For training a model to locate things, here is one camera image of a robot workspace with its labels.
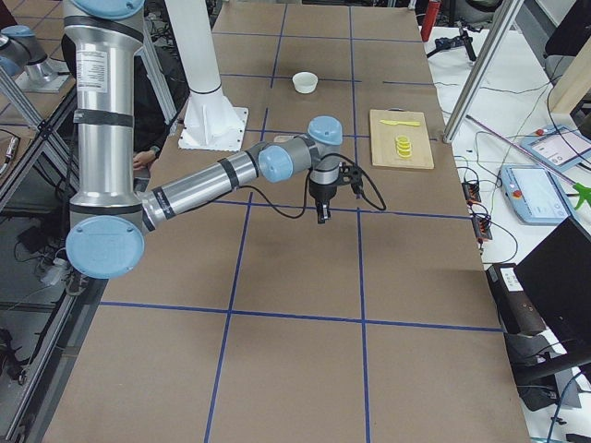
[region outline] white bowl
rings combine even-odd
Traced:
[[[301,94],[309,94],[314,92],[316,85],[318,85],[318,77],[311,72],[298,72],[292,78],[295,90]]]

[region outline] monitor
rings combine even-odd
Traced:
[[[517,384],[531,384],[579,366],[591,378],[591,235],[565,219],[519,263],[515,275],[567,354],[513,367]]]

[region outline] yellow knife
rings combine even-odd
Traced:
[[[420,122],[403,122],[403,121],[399,121],[399,120],[380,120],[380,123],[383,123],[384,125],[391,125],[391,126],[396,126],[396,125],[405,125],[405,126],[421,126]]]

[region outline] white pillar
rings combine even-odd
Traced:
[[[179,146],[240,150],[248,109],[223,95],[210,20],[204,0],[166,0],[190,96]]]

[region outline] light blue joint cap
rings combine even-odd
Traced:
[[[90,217],[67,235],[67,258],[93,279],[112,279],[130,272],[144,253],[144,237],[130,221],[112,215]]]
[[[18,67],[18,65],[15,62],[6,57],[0,56],[0,66],[6,71],[6,73],[10,77],[15,76],[21,71],[20,67]]]
[[[144,0],[72,0],[88,15],[106,20],[130,18],[144,7]]]
[[[343,127],[341,122],[329,115],[320,115],[308,125],[308,133],[312,138],[325,145],[339,146],[343,143]]]
[[[2,30],[2,33],[7,37],[16,39],[18,37],[34,37],[35,33],[25,25],[8,26]]]
[[[294,173],[292,158],[281,146],[270,145],[259,152],[259,168],[271,183],[287,180]]]

